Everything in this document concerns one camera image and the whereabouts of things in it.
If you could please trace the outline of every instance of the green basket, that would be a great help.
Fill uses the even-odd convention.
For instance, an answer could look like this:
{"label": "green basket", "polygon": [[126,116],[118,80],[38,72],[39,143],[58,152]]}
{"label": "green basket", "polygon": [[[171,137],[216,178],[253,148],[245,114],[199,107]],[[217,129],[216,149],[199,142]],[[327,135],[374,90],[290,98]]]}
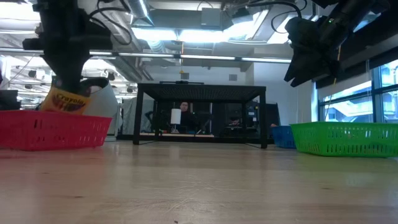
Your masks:
{"label": "green basket", "polygon": [[291,126],[299,152],[321,156],[398,156],[398,124],[314,122]]}

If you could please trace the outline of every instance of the plastic basket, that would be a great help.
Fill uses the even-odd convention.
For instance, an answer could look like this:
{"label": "plastic basket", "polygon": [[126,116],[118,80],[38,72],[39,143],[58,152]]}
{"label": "plastic basket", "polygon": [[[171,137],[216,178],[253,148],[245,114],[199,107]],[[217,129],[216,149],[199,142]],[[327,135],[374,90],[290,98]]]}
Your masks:
{"label": "plastic basket", "polygon": [[297,150],[321,156],[398,156],[398,125],[315,122],[292,124]]}
{"label": "plastic basket", "polygon": [[293,132],[290,126],[278,126],[272,128],[275,145],[283,148],[295,149]]}
{"label": "plastic basket", "polygon": [[26,151],[102,146],[111,118],[0,111],[0,146]]}

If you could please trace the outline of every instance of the blue basket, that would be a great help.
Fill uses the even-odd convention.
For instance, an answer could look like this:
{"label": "blue basket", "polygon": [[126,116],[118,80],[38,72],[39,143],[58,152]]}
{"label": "blue basket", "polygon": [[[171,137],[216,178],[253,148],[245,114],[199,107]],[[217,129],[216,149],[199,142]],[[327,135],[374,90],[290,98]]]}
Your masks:
{"label": "blue basket", "polygon": [[275,145],[278,147],[295,149],[294,137],[292,127],[278,126],[272,128],[272,135],[274,136]]}

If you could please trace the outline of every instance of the wooden table surface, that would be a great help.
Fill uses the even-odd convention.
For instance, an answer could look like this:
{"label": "wooden table surface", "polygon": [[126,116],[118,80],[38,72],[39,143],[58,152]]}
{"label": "wooden table surface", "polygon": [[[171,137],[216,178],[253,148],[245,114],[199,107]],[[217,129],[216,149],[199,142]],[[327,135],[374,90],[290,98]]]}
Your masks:
{"label": "wooden table surface", "polygon": [[0,223],[398,223],[398,162],[131,141],[0,150]]}

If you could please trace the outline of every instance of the desk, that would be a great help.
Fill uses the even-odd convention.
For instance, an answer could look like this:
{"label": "desk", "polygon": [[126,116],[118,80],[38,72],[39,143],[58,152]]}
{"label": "desk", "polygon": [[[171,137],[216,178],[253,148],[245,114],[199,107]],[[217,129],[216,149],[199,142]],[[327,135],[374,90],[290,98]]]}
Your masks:
{"label": "desk", "polygon": [[[138,145],[141,132],[142,103],[144,93],[155,100],[156,108],[158,104],[165,101],[187,101],[187,102],[206,102],[206,103],[241,103],[242,114],[246,114],[246,103],[260,97],[259,120],[260,122],[260,142],[261,148],[267,147],[267,127],[266,127],[266,87],[264,86],[228,86],[228,85],[198,85],[198,84],[153,84],[138,83],[137,106],[134,125],[133,144]],[[159,117],[160,110],[154,111],[155,139],[159,137]],[[246,120],[243,119],[243,133],[246,134]]]}

